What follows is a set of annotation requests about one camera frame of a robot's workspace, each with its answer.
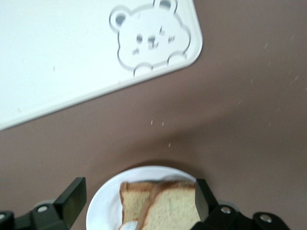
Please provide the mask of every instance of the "cartoon bear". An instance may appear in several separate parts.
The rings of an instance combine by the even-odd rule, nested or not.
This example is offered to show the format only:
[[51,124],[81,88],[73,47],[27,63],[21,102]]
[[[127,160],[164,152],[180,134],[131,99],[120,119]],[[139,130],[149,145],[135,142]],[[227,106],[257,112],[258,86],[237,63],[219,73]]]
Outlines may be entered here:
[[173,56],[187,57],[191,36],[176,13],[177,0],[153,0],[133,11],[117,6],[109,17],[118,34],[118,60],[135,71],[168,65]]

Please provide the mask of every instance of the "bear ear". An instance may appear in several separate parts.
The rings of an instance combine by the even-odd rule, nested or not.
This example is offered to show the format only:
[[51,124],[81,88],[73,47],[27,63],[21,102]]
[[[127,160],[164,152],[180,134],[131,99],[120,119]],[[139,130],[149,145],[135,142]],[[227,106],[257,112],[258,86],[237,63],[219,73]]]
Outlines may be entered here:
[[172,13],[176,13],[177,10],[177,0],[153,0],[154,8],[166,9]]
[[126,7],[113,9],[109,17],[110,27],[118,32],[126,19],[130,17],[130,14],[131,11]]

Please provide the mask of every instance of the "bear nose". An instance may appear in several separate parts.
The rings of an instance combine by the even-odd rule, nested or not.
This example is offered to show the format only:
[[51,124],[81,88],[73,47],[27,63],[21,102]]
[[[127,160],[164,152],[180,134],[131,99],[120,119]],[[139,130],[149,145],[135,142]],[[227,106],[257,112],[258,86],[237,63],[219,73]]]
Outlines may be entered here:
[[155,36],[148,37],[148,42],[154,43],[154,41],[155,41]]

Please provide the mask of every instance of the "brown table surface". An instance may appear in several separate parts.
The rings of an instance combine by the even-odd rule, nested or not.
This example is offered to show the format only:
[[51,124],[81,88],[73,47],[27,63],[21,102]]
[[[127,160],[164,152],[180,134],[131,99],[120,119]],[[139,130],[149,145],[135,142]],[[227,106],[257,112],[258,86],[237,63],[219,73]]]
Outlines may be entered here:
[[306,229],[307,1],[194,2],[194,64],[0,132],[0,210],[22,215],[85,176],[72,227],[84,230],[106,180],[166,165],[207,179],[248,217]]

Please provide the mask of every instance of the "silver bolt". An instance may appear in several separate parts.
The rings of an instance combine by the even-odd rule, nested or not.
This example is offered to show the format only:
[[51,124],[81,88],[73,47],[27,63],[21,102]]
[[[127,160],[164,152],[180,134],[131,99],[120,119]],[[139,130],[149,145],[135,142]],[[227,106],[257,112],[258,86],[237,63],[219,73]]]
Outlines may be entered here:
[[226,207],[226,206],[222,207],[222,208],[221,208],[221,211],[224,212],[225,214],[230,214],[230,213],[231,213],[230,208],[229,208],[229,207]]
[[262,215],[260,216],[260,219],[263,220],[264,222],[272,223],[272,218],[269,217],[268,215],[262,214]]
[[48,209],[47,206],[42,206],[42,207],[39,207],[39,208],[37,209],[37,211],[38,211],[38,212],[44,212],[44,211],[46,211],[47,209]]

